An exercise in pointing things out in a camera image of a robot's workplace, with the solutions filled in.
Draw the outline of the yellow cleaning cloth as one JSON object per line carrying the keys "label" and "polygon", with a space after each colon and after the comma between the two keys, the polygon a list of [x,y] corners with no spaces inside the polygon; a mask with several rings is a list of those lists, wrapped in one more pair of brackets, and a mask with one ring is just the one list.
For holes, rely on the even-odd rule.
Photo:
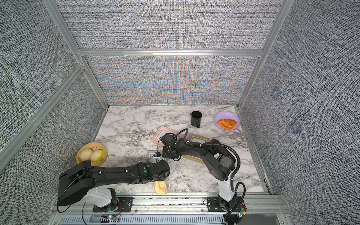
{"label": "yellow cleaning cloth", "polygon": [[166,194],[168,194],[168,186],[167,186],[166,181],[155,181],[154,186],[153,186],[152,189],[158,195],[166,195]]}

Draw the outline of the grey-green picture frame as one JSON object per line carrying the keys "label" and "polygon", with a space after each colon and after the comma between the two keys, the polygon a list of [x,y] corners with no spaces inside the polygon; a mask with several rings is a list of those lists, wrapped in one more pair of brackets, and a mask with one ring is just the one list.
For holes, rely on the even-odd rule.
{"label": "grey-green picture frame", "polygon": [[157,163],[163,160],[163,152],[160,150],[150,150],[147,151],[147,162],[149,163]]}

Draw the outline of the pink picture frame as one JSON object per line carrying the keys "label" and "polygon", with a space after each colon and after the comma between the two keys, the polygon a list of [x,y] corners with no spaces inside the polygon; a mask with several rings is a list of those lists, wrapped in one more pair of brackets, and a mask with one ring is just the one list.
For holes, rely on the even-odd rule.
{"label": "pink picture frame", "polygon": [[172,134],[177,134],[178,131],[172,130],[170,128],[161,126],[158,131],[155,133],[155,135],[152,137],[151,141],[154,143],[158,143],[158,141],[160,140],[160,138],[165,135],[166,133],[172,133]]}

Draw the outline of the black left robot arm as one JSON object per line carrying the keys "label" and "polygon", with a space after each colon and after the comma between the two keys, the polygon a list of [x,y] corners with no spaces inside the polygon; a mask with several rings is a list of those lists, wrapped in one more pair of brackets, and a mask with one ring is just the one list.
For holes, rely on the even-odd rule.
{"label": "black left robot arm", "polygon": [[166,161],[139,162],[128,167],[99,167],[84,161],[59,177],[57,205],[66,206],[80,201],[89,190],[113,184],[147,184],[165,180],[170,175]]}

